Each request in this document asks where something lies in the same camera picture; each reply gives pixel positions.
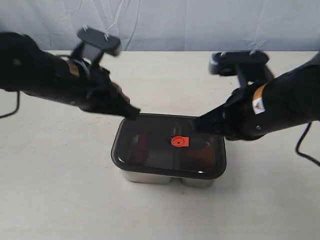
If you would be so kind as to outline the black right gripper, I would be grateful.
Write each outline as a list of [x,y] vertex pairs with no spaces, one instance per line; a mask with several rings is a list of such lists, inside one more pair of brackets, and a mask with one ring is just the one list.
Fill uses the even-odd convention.
[[261,98],[266,84],[254,83],[236,88],[224,104],[194,119],[194,128],[200,133],[223,136],[231,141],[254,141],[267,132],[261,120],[263,113],[256,114],[254,97]]

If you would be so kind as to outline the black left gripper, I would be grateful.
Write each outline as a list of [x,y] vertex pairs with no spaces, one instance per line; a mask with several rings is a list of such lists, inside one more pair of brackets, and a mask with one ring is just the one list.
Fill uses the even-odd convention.
[[135,120],[141,109],[132,105],[123,89],[110,78],[110,71],[99,66],[90,70],[89,66],[78,66],[79,80],[74,100],[82,111],[94,114],[121,116]]

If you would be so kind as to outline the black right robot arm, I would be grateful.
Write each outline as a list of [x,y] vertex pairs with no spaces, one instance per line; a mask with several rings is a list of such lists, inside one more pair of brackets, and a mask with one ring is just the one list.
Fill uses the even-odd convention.
[[254,141],[266,134],[320,119],[320,55],[278,77],[267,67],[263,51],[212,54],[209,71],[236,76],[239,87],[217,108],[197,117],[201,133],[228,140]]

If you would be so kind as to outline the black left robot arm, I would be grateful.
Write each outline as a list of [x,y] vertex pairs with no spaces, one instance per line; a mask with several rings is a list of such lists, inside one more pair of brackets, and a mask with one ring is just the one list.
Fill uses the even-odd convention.
[[104,54],[117,57],[121,40],[94,28],[77,33],[80,43],[66,60],[41,50],[26,34],[0,34],[0,88],[78,107],[87,113],[136,119],[122,89],[100,66]]

